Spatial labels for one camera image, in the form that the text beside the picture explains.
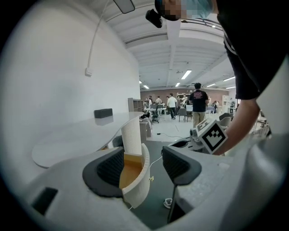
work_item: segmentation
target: black t-shirt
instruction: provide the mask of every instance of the black t-shirt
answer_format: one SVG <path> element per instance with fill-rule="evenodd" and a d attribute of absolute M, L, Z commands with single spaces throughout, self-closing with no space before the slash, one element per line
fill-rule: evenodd
<path fill-rule="evenodd" d="M 286 2 L 217 0 L 218 21 L 235 51 L 227 49 L 236 76 L 236 98 L 252 99 L 262 93 L 288 54 Z"/>
<path fill-rule="evenodd" d="M 206 111 L 206 100 L 208 100 L 206 92 L 201 90 L 195 90 L 189 97 L 189 100 L 193 102 L 194 112 L 205 112 Z"/>

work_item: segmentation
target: black cap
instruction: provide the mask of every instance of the black cap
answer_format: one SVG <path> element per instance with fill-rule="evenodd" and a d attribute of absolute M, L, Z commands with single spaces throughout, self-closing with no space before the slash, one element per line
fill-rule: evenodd
<path fill-rule="evenodd" d="M 158 14 L 161 15 L 166 20 L 169 20 L 169 21 L 177 21 L 177 20 L 179 20 L 179 19 L 176 18 L 175 15 L 164 15 L 163 11 L 161 10 L 161 6 L 160 6 L 160 3 L 159 3 L 158 0 L 154 1 L 154 6 L 155 6 L 155 9 L 157 10 Z"/>

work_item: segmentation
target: cable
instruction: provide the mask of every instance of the cable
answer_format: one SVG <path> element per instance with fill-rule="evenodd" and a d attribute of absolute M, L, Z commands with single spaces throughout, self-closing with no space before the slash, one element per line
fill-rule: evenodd
<path fill-rule="evenodd" d="M 179 138 L 184 139 L 183 137 L 180 137 L 180 136 L 169 136 L 167 134 L 165 134 L 165 135 L 168 136 L 168 137 L 179 137 Z"/>
<path fill-rule="evenodd" d="M 107 4 L 110 0 L 107 0 L 107 3 L 105 4 L 105 7 L 103 8 L 103 12 L 101 13 L 101 16 L 100 16 L 100 19 L 99 19 L 99 22 L 98 22 L 98 25 L 96 27 L 96 30 L 94 32 L 94 36 L 93 36 L 93 39 L 92 39 L 92 42 L 91 42 L 91 47 L 90 47 L 90 52 L 89 52 L 89 62 L 87 64 L 87 67 L 89 68 L 90 67 L 90 61 L 91 61 L 91 55 L 92 55 L 92 50 L 93 50 L 93 44 L 94 44 L 94 40 L 95 40 L 95 36 L 96 36 L 96 32 L 98 31 L 98 27 L 100 25 L 100 22 L 101 22 L 101 19 L 103 18 L 103 14 L 107 8 Z"/>
<path fill-rule="evenodd" d="M 157 159 L 156 161 L 160 160 L 161 158 L 163 158 L 163 157 L 160 157 L 160 158 Z M 152 162 L 149 167 L 151 167 L 156 161 Z"/>

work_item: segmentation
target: black speaker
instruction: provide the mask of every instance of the black speaker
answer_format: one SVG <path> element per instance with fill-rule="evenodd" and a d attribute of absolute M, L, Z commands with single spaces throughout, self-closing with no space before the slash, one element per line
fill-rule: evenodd
<path fill-rule="evenodd" d="M 104 118 L 112 115 L 112 108 L 100 109 L 94 111 L 95 118 Z"/>

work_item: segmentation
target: electrical outlet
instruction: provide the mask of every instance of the electrical outlet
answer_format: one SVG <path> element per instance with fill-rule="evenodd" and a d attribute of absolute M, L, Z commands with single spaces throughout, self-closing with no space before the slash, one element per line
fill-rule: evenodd
<path fill-rule="evenodd" d="M 87 67 L 85 69 L 85 75 L 88 76 L 88 77 L 91 77 L 92 76 L 92 69 Z"/>

